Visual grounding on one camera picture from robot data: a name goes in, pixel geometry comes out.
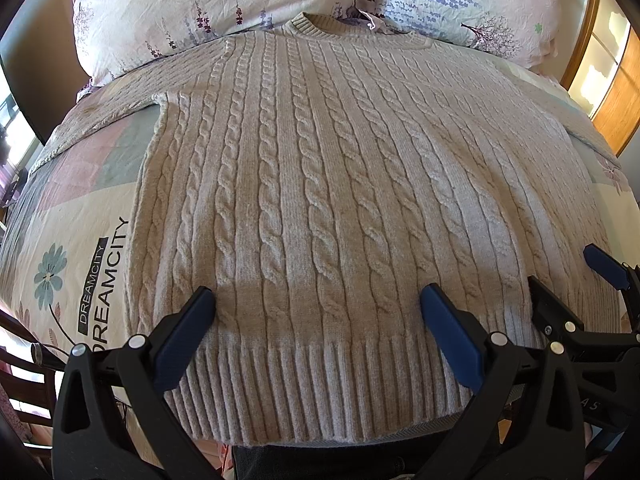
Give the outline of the beige cable-knit sweater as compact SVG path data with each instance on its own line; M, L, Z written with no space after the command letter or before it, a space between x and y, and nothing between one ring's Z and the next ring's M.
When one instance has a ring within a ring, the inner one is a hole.
M194 437L355 443L461 411L420 315L431 283L523 346L541 343L530 276L617 328L582 256L608 237L567 111L484 56L302 14L114 80L43 158L150 104L125 326L213 289L169 398Z

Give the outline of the dark wooden chair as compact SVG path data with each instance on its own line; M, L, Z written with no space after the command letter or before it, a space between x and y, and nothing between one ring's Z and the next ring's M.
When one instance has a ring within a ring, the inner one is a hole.
M49 455L58 394L55 370L17 356L1 345L1 408L20 438L41 456Z

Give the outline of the patterned bed sheet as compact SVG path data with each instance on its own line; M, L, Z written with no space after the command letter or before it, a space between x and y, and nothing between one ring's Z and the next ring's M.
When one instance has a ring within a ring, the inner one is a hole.
M565 94L549 91L537 77L515 75L505 62L493 56L469 51L488 58L503 73L548 94L554 108L567 111L565 128L588 171L608 237L605 245L595 245L618 262L634 268L639 260L639 216L636 212L623 211L622 203L628 198L626 179L602 134ZM16 310L34 335L62 349L63 374L76 344L86 344L92 351L119 349L135 334L149 335L162 319L143 332L131 333L125 326L134 199L159 114L156 104L140 108L96 130L51 159L43 158L46 144L32 166L10 218L1 243L1 298ZM587 332L621 334L623 320L629 320L626 306L622 304L623 295L589 269L615 292L618 301L616 330L593 330L557 297L584 323ZM181 308L166 315L177 313ZM422 318L420 296L419 309ZM186 372L212 331L216 315ZM434 339L425 324L424 327ZM508 338L521 347L551 347L566 352L562 344L548 341L536 327L535 330L541 336L541 343L536 346L523 346ZM442 362L454 376L437 344L436 347ZM627 351L621 360L572 360L566 354L576 380L584 428L590 424L631 431L638 418L639 349ZM177 419L169 398L179 389L186 372L179 385L164 394ZM456 378L454 380L468 395L461 411L445 416L431 426L420 424L364 442L230 444L194 437L178 420L197 448L201 439L234 448L273 446L282 455L280 462L272 468L276 477L388 477L388 462L399 457L404 448L411 451L411 472L420 477L420 471L442 446L472 398L471 390L460 385ZM147 462L157 465L159 461L132 412L125 390L117 387L114 395L138 453Z

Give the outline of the right floral pillow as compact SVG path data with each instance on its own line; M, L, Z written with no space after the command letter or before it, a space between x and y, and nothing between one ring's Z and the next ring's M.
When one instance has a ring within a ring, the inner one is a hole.
M398 32L418 32L532 68L555 56L560 0L357 0Z

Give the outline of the wooden headboard frame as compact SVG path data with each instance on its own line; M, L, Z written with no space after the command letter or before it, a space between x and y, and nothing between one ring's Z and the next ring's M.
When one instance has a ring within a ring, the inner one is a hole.
M639 36L615 0L587 0L561 84L622 154L639 128Z

